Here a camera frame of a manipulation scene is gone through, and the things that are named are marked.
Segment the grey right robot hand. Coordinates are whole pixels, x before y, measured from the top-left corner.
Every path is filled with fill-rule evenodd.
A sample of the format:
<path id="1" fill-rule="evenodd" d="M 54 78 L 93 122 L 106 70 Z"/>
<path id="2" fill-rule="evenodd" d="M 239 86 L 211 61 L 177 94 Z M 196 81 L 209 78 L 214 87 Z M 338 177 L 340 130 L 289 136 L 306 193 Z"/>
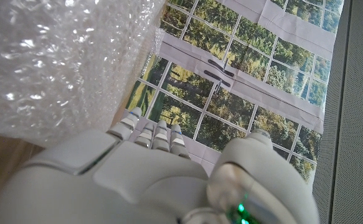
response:
<path id="1" fill-rule="evenodd" d="M 36 154 L 0 192 L 0 223 L 318 223 L 311 190 L 255 129 L 208 174 L 178 125 L 134 108 L 107 132 L 84 131 Z"/>

